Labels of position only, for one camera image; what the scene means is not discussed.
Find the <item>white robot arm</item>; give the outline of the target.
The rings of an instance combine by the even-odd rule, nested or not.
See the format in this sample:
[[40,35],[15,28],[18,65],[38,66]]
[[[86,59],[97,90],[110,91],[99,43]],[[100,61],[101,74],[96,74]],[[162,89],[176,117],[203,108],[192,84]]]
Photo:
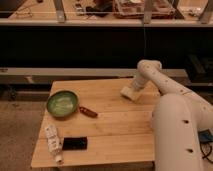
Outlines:
[[213,105],[161,72],[159,61],[141,60],[132,85],[152,81],[162,93],[153,110],[156,171],[204,171],[198,132],[213,128]]

